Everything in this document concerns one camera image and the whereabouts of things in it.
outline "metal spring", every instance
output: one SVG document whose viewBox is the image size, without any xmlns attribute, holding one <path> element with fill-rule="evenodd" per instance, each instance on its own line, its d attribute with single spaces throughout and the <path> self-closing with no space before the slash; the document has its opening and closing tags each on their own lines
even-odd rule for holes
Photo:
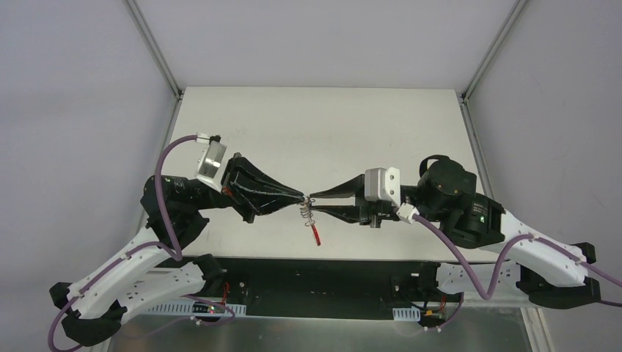
<svg viewBox="0 0 622 352">
<path fill-rule="evenodd" d="M 315 199 L 305 197 L 304 202 L 301 203 L 302 206 L 300 207 L 300 216 L 302 216 L 303 219 L 307 219 L 304 226 L 312 226 L 315 224 L 315 220 L 313 220 L 313 212 L 311 211 L 311 204 L 313 202 L 315 202 Z"/>
</svg>

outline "cable connector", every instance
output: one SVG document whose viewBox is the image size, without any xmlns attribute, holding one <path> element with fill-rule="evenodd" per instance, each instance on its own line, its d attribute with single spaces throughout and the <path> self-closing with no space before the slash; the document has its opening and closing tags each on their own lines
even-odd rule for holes
<svg viewBox="0 0 622 352">
<path fill-rule="evenodd" d="M 207 134 L 197 132 L 197 143 L 210 144 L 210 142 L 210 137 Z"/>
<path fill-rule="evenodd" d="M 414 224 L 416 221 L 412 218 L 412 216 L 419 215 L 419 211 L 414 207 L 414 205 L 403 203 L 398 209 L 397 215 L 401 221 Z"/>
</svg>

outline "metal edge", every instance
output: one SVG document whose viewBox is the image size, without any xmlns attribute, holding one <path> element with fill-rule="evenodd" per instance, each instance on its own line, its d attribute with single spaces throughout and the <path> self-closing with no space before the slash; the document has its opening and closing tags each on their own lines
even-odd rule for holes
<svg viewBox="0 0 622 352">
<path fill-rule="evenodd" d="M 501 25 L 501 28 L 497 32 L 497 36 L 495 36 L 494 40 L 492 41 L 490 47 L 488 48 L 486 54 L 484 55 L 482 61 L 480 62 L 477 70 L 475 70 L 475 74 L 471 78 L 471 81 L 469 82 L 469 85 L 467 86 L 466 91 L 462 95 L 465 101 L 468 102 L 469 99 L 471 98 L 471 95 L 473 95 L 473 92 L 478 87 L 479 83 L 482 80 L 482 77 L 484 76 L 486 71 L 490 68 L 490 64 L 494 60 L 494 57 L 499 52 L 501 45 L 508 38 L 508 35 L 511 29 L 514 27 L 519 16 L 521 15 L 521 13 L 523 12 L 523 10 L 525 9 L 525 7 L 527 6 L 529 2 L 530 0 L 516 0 L 514 5 L 512 6 L 510 13 L 508 14 L 507 18 L 503 22 L 503 25 Z"/>
<path fill-rule="evenodd" d="M 171 114 L 171 120 L 169 121 L 169 125 L 167 126 L 167 132 L 164 134 L 164 140 L 162 141 L 162 143 L 160 145 L 160 150 L 159 150 L 160 152 L 162 150 L 164 150 L 164 148 L 166 148 L 167 145 L 171 142 L 173 130 L 175 129 L 175 123 L 177 122 L 177 118 L 179 116 L 179 110 L 181 108 L 182 101 L 183 101 L 183 94 L 180 96 L 179 99 L 177 99 L 175 101 L 175 106 L 173 107 L 173 111 L 172 111 L 172 114 Z M 142 207 L 140 207 L 140 209 L 141 209 L 141 213 L 140 213 L 140 217 L 139 217 L 139 220 L 138 220 L 138 224 L 136 225 L 136 231 L 134 231 L 133 233 L 131 233 L 129 235 L 128 240 L 132 239 L 136 235 L 136 233 L 138 231 L 140 231 L 140 229 L 147 222 L 147 220 L 146 220 L 147 213 L 145 213 L 145 211 L 144 211 L 144 209 Z"/>
<path fill-rule="evenodd" d="M 466 126 L 469 143 L 471 144 L 473 156 L 475 157 L 475 164 L 478 168 L 480 181 L 482 183 L 482 187 L 484 188 L 484 194 L 487 197 L 494 199 L 487 171 L 488 168 L 486 166 L 486 159 L 484 158 L 483 149 L 475 130 L 471 114 L 469 113 L 469 102 L 468 100 L 465 101 L 461 98 L 458 99 L 458 102 L 460 103 L 464 125 Z M 527 330 L 527 336 L 529 337 L 532 350 L 537 352 L 555 352 L 555 345 L 551 338 L 542 309 L 523 307 L 521 308 L 521 313 L 523 315 L 525 329 Z"/>
<path fill-rule="evenodd" d="M 521 308 L 525 329 L 535 352 L 555 352 L 549 327 L 541 308 Z"/>
<path fill-rule="evenodd" d="M 147 46 L 147 49 L 149 50 L 149 53 L 151 54 L 155 65 L 158 66 L 160 73 L 167 81 L 167 84 L 169 85 L 169 88 L 175 96 L 175 99 L 180 100 L 182 89 L 179 87 L 179 84 L 177 83 L 177 80 L 175 79 L 175 76 L 171 71 L 171 67 L 167 63 L 167 60 L 164 58 L 162 50 L 160 49 L 158 42 L 156 42 L 156 39 L 154 38 L 153 33 L 151 32 L 151 29 L 147 24 L 147 20 L 145 20 L 144 15 L 140 10 L 140 6 L 136 2 L 136 0 L 123 0 L 123 3 L 128 10 L 128 14 L 130 15 L 130 17 L 132 17 L 132 21 L 136 25 L 136 29 L 142 37 L 145 46 Z"/>
<path fill-rule="evenodd" d="M 458 99 L 458 102 L 460 103 L 460 110 L 462 112 L 462 120 L 464 121 L 464 126 L 466 127 L 466 133 L 468 134 L 468 137 L 469 137 L 469 143 L 471 144 L 471 151 L 473 152 L 473 156 L 475 157 L 475 166 L 478 168 L 478 174 L 480 175 L 480 182 L 482 183 L 484 194 L 487 197 L 491 197 L 492 199 L 494 199 L 494 193 L 492 191 L 492 186 L 490 184 L 490 178 L 488 176 L 488 167 L 486 163 L 486 158 L 484 157 L 482 146 L 478 138 L 478 133 L 475 130 L 475 125 L 473 124 L 473 120 L 471 119 L 471 114 L 469 112 L 469 105 L 465 102 L 464 99 L 461 99 L 461 98 Z"/>
</svg>

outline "metal frame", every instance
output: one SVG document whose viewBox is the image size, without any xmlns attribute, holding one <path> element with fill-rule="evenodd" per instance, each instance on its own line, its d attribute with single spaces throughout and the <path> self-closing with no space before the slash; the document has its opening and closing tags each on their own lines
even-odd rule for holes
<svg viewBox="0 0 622 352">
<path fill-rule="evenodd" d="M 164 136 L 164 141 L 161 146 L 161 150 L 163 150 L 170 141 L 172 131 L 175 126 L 175 121 L 179 114 L 180 105 L 183 98 L 183 92 L 182 89 L 179 87 L 177 81 L 175 80 L 170 66 L 167 64 L 167 61 L 165 60 L 164 55 L 162 54 L 161 49 L 159 48 L 158 43 L 153 36 L 153 33 L 147 25 L 147 21 L 145 20 L 142 11 L 140 10 L 140 6 L 137 4 L 136 0 L 123 0 L 123 2 L 128 8 L 128 13 L 131 16 L 133 22 L 136 24 L 137 31 L 140 33 L 141 37 L 145 42 L 145 45 L 147 46 L 147 49 L 151 53 L 153 61 L 158 66 L 158 69 L 160 70 L 165 81 L 167 82 L 176 100 L 175 108 L 171 116 L 171 121 L 169 127 L 167 128 L 167 132 Z M 475 74 L 473 75 L 469 86 L 467 87 L 465 92 L 461 94 L 461 98 L 459 98 L 460 108 L 462 110 L 462 115 L 464 118 L 464 124 L 468 132 L 469 142 L 471 143 L 473 155 L 475 157 L 475 163 L 477 165 L 480 180 L 484 188 L 484 193 L 491 198 L 494 198 L 493 191 L 487 172 L 486 160 L 484 158 L 483 149 L 479 142 L 478 134 L 472 121 L 471 114 L 469 113 L 469 99 L 471 98 L 473 92 L 477 89 L 484 74 L 491 67 L 491 63 L 494 61 L 494 57 L 501 49 L 502 44 L 507 39 L 509 33 L 511 32 L 511 29 L 514 27 L 519 16 L 522 14 L 524 8 L 528 5 L 529 2 L 530 0 L 516 0 L 501 29 L 497 33 L 497 36 L 494 38 L 492 44 L 486 52 L 486 55 L 483 57 L 481 63 L 475 71 Z M 144 212 L 141 215 L 138 228 L 140 228 L 140 225 L 143 221 Z M 469 298 L 470 299 L 468 301 L 471 301 L 471 299 L 473 301 L 477 301 L 477 298 L 475 297 Z M 527 305 L 526 303 L 527 302 L 525 302 L 524 304 L 518 303 L 518 305 L 515 307 L 523 307 L 521 308 L 521 311 L 523 314 L 524 324 L 527 329 L 527 334 L 529 336 L 532 349 L 534 351 L 554 352 L 555 348 L 553 346 L 552 339 L 546 325 L 546 321 L 544 320 L 542 309 L 525 307 Z M 92 346 L 91 348 L 85 348 L 85 350 L 92 352 L 107 351 L 109 349 L 109 345 L 110 340 L 107 340 L 99 345 Z"/>
</svg>

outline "white wall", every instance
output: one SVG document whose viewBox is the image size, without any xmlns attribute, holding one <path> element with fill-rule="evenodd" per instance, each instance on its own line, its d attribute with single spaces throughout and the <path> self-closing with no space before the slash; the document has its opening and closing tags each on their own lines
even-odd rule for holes
<svg viewBox="0 0 622 352">
<path fill-rule="evenodd" d="M 495 196 L 622 277 L 622 1 L 531 1 L 471 113 Z M 603 298 L 622 290 L 601 281 Z M 558 351 L 615 351 L 622 309 L 547 311 Z"/>
<path fill-rule="evenodd" d="M 182 87 L 462 91 L 514 0 L 139 0 Z"/>
<path fill-rule="evenodd" d="M 135 230 L 173 99 L 121 1 L 3 1 L 0 48 L 0 350 L 46 351 L 49 287 Z"/>
</svg>

